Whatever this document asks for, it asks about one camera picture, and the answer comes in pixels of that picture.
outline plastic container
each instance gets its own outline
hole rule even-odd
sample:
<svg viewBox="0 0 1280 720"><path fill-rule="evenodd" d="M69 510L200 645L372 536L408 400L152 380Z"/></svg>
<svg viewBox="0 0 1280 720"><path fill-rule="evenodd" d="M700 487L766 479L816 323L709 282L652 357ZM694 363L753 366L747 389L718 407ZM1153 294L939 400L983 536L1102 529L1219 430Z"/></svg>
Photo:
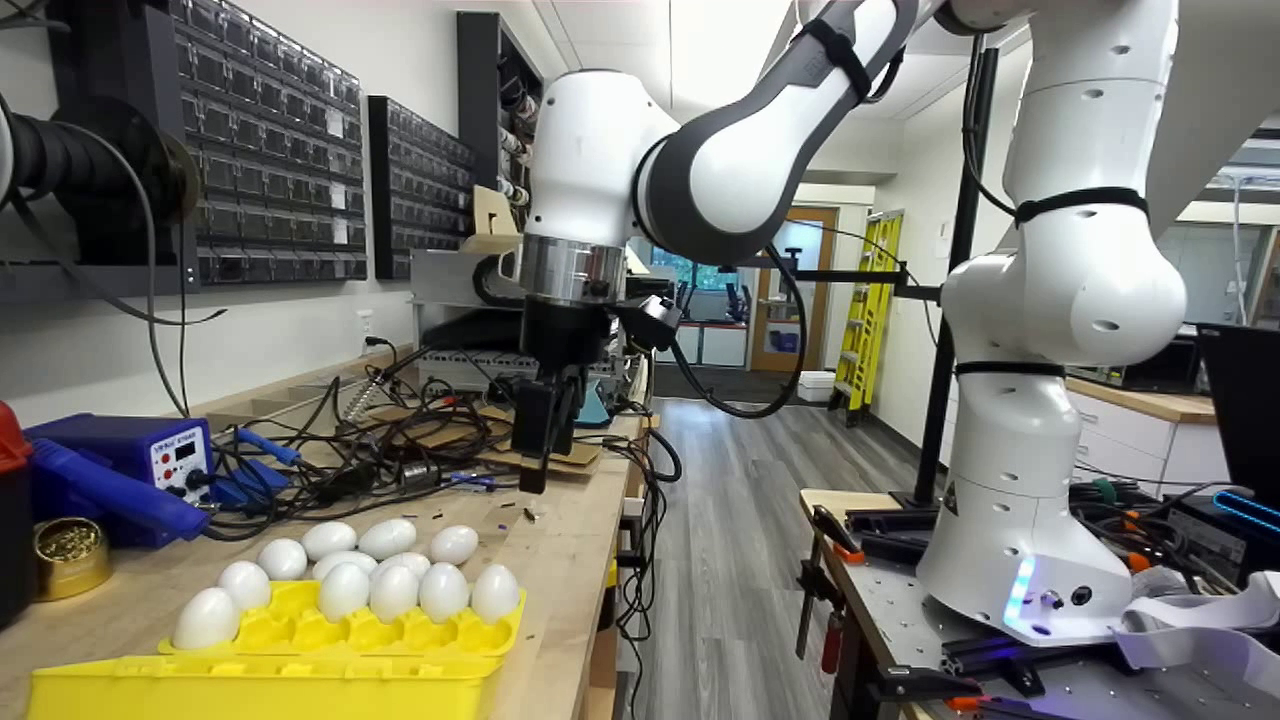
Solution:
<svg viewBox="0 0 1280 720"><path fill-rule="evenodd" d="M511 652L519 619L523 604L501 623L476 613L447 623L358 613L336 623L317 613L312 581L274 584L230 649L41 668L26 720L481 720L483 681Z"/></svg>

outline gray floor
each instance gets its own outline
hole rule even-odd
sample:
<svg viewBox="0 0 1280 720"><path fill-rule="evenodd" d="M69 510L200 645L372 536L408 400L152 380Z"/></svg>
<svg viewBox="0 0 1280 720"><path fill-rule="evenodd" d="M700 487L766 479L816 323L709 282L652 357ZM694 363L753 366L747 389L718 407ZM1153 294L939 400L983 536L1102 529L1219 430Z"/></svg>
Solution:
<svg viewBox="0 0 1280 720"><path fill-rule="evenodd" d="M794 660L806 550L800 487L911 487L917 459L874 429L845 429L792 403L773 420L729 420L700 400L663 400L663 430L684 457L684 484L657 550L657 634L636 711L624 720L820 720L833 681Z"/></svg>

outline workbench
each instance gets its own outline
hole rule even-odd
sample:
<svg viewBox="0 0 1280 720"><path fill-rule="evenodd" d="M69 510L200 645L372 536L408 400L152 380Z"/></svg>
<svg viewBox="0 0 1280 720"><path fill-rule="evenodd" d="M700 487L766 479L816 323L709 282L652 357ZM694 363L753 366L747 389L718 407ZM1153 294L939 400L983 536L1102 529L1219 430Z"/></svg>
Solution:
<svg viewBox="0 0 1280 720"><path fill-rule="evenodd" d="M845 510L884 510L897 507L884 492L800 492L800 507ZM899 564L848 564L833 538L816 536L810 550L828 569L828 581L848 600L838 675L833 692L833 720L874 720L899 717L951 717L949 704L905 701L884 704L881 684L892 668L942 668L949 639L983 639L978 628L942 604L936 604L911 569ZM1208 668L1168 668L1168 673L1128 673L1112 649L1068 652L1036 664L1042 694L1029 701L1036 711L1078 717L1078 720L1191 720L1191 717L1230 717L1230 720L1273 720L1277 701L1215 675ZM1012 694L999 675L976 675L986 694Z"/></svg>
<svg viewBox="0 0 1280 720"><path fill-rule="evenodd" d="M636 440L644 420L621 415L606 430ZM486 681L483 717L606 720L617 701L617 639L611 628L599 630L599 606L627 479L633 459L599 450L589 479L549 479L543 495L514 487L435 492L415 504L352 515L352 525L372 529L376 519L404 515L419 529L419 546L447 525L472 525L481 550L467 558L467 575L501 558L529 592L519 639ZM274 525L260 538L241 543L190 538L159 550L114 550L114 573L104 587L64 604L32 604L0 630L0 717L20 717L32 668L152 655L172 634L178 606L200 587L212 587L224 564L252 558L271 536L301 533L303 525Z"/></svg>

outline white egg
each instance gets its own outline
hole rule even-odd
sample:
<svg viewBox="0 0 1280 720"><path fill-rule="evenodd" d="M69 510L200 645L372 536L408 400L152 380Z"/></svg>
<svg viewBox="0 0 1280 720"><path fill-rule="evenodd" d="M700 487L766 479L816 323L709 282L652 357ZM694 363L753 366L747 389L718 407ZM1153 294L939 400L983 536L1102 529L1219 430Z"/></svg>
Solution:
<svg viewBox="0 0 1280 720"><path fill-rule="evenodd" d="M252 558L227 564L219 587L230 592L230 600L245 613L264 606L271 600L271 575Z"/></svg>
<svg viewBox="0 0 1280 720"><path fill-rule="evenodd" d="M381 519L358 536L358 550L384 558L408 550L415 543L415 529L408 519Z"/></svg>
<svg viewBox="0 0 1280 720"><path fill-rule="evenodd" d="M431 538L435 564L467 564L481 546L481 533L467 525L452 525Z"/></svg>
<svg viewBox="0 0 1280 720"><path fill-rule="evenodd" d="M349 619L368 604L368 575L358 564L336 564L320 584L320 613L326 619Z"/></svg>
<svg viewBox="0 0 1280 720"><path fill-rule="evenodd" d="M303 533L303 546L312 558L349 550L349 546L357 546L357 529L352 525L317 525Z"/></svg>
<svg viewBox="0 0 1280 720"><path fill-rule="evenodd" d="M452 564L431 564L415 604L431 619L452 619L454 613L467 606L467 575L460 569L452 569Z"/></svg>
<svg viewBox="0 0 1280 720"><path fill-rule="evenodd" d="M271 581L294 581L307 573L307 550L303 543L280 536L254 554L254 564L264 564Z"/></svg>
<svg viewBox="0 0 1280 720"><path fill-rule="evenodd" d="M399 619L404 613L410 613L415 604L415 575L410 569L376 569L372 573L372 592L368 592L368 606L381 619Z"/></svg>
<svg viewBox="0 0 1280 720"><path fill-rule="evenodd" d="M336 554L323 554L312 575L323 584L323 575L341 564L357 564L364 575L372 575L376 558L364 554L364 550L336 550Z"/></svg>
<svg viewBox="0 0 1280 720"><path fill-rule="evenodd" d="M476 606L483 619L505 619L505 616L511 616L514 604L519 604L519 584L514 584L511 569L506 569L506 564L486 564L486 569L476 575L472 606Z"/></svg>
<svg viewBox="0 0 1280 720"><path fill-rule="evenodd" d="M175 619L172 649L200 652L234 639L241 606L227 587L203 587Z"/></svg>
<svg viewBox="0 0 1280 720"><path fill-rule="evenodd" d="M427 558L424 550L395 550L395 554L387 554L381 569L408 569L410 581L424 581L427 569L431 569L431 558Z"/></svg>

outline cabinet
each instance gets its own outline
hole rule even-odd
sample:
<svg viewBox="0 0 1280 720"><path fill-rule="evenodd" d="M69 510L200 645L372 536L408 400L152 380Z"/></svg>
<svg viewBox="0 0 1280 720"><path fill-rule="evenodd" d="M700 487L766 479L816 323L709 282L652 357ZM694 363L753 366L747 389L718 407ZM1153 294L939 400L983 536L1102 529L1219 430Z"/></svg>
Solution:
<svg viewBox="0 0 1280 720"><path fill-rule="evenodd" d="M476 180L529 213L529 146L543 81L533 73L495 11L454 11L460 138L476 156Z"/></svg>
<svg viewBox="0 0 1280 720"><path fill-rule="evenodd" d="M1143 479L1154 495L1226 479L1208 395L1115 392L1071 380L1078 410L1074 479Z"/></svg>

